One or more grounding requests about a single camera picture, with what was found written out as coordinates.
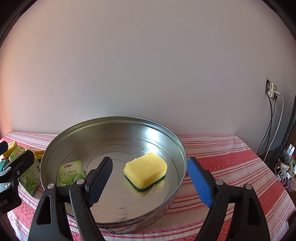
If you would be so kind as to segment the yellow snack packet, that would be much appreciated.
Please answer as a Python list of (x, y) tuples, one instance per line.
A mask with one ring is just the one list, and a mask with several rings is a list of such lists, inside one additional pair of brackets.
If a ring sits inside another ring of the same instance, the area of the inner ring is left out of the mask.
[(38, 148), (29, 148), (30, 151), (33, 152), (34, 156), (38, 159), (41, 160), (43, 158), (44, 150), (38, 149)]

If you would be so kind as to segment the wall power outlet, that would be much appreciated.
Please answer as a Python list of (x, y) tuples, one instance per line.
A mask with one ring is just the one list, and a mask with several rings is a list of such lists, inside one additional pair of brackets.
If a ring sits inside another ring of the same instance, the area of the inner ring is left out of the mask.
[(272, 99), (275, 99), (275, 96), (276, 96), (276, 91), (277, 89), (277, 86), (275, 83), (273, 82), (270, 82), (268, 79), (266, 80), (266, 87), (265, 87), (265, 92), (266, 94), (272, 98)]

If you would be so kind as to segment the round metal tin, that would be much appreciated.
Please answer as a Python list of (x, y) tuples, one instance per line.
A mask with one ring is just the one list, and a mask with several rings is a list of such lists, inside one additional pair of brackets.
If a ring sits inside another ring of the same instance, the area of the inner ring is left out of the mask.
[[(140, 191), (123, 172), (127, 162), (155, 153), (167, 164), (165, 177)], [(185, 178), (187, 154), (180, 139), (150, 120), (125, 116), (95, 118), (61, 132), (48, 145), (41, 161), (41, 184), (58, 183), (63, 164), (81, 161), (85, 173), (103, 158), (113, 162), (112, 173), (91, 212), (100, 228), (109, 233), (140, 230), (161, 218), (172, 205)]]

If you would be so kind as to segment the red white striped cloth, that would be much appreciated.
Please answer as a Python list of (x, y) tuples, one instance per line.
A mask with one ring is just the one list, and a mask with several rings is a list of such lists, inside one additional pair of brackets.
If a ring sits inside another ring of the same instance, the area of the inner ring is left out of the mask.
[[(23, 147), (46, 149), (56, 135), (9, 132), (1, 138), (8, 143), (16, 141)], [(188, 157), (194, 156), (216, 179), (228, 185), (249, 183), (255, 189), (265, 214), (270, 239), (280, 240), (287, 232), (288, 218), (295, 205), (276, 175), (239, 137), (231, 134), (179, 136)], [(22, 204), (4, 216), (19, 240), (28, 240), (29, 229), (43, 188), (31, 197), (18, 186)], [(106, 240), (194, 240), (207, 215), (204, 205), (194, 189), (190, 177), (179, 189), (168, 212), (157, 222), (130, 234), (115, 235), (101, 230)]]

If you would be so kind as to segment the yellow green sponge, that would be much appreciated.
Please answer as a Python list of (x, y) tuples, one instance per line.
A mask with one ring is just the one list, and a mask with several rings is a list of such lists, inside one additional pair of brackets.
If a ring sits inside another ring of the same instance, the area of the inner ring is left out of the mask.
[(167, 163), (157, 154), (150, 152), (127, 162), (123, 172), (137, 190), (144, 191), (161, 180), (167, 169)]

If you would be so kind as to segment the yellow sponge at left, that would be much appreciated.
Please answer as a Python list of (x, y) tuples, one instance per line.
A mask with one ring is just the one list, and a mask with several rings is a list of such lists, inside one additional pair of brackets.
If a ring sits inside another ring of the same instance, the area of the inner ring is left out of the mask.
[(9, 156), (12, 154), (12, 152), (16, 149), (17, 143), (16, 141), (12, 141), (8, 144), (8, 150), (3, 153), (3, 159), (9, 158)]

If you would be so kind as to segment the green tea tissue pack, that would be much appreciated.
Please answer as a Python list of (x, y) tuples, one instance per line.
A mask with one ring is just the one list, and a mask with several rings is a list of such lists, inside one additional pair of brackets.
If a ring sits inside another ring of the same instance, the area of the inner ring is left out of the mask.
[(85, 179), (85, 172), (80, 160), (62, 164), (58, 170), (58, 186), (69, 186), (78, 179)]

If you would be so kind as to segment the cluttered side items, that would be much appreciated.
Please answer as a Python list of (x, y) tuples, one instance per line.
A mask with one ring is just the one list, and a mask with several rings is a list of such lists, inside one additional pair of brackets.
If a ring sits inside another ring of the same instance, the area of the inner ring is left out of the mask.
[(275, 173), (287, 192), (295, 192), (295, 146), (292, 144), (283, 150), (276, 163)]

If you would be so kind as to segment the green tissue pack outside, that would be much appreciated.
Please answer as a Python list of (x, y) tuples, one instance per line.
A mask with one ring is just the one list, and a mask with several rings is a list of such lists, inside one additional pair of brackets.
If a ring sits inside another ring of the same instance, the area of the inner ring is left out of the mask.
[(30, 194), (30, 196), (34, 196), (37, 192), (41, 180), (40, 180), (40, 162), (35, 157), (34, 163), (27, 169), (21, 176), (18, 178), (19, 183), (23, 186), (23, 188)]

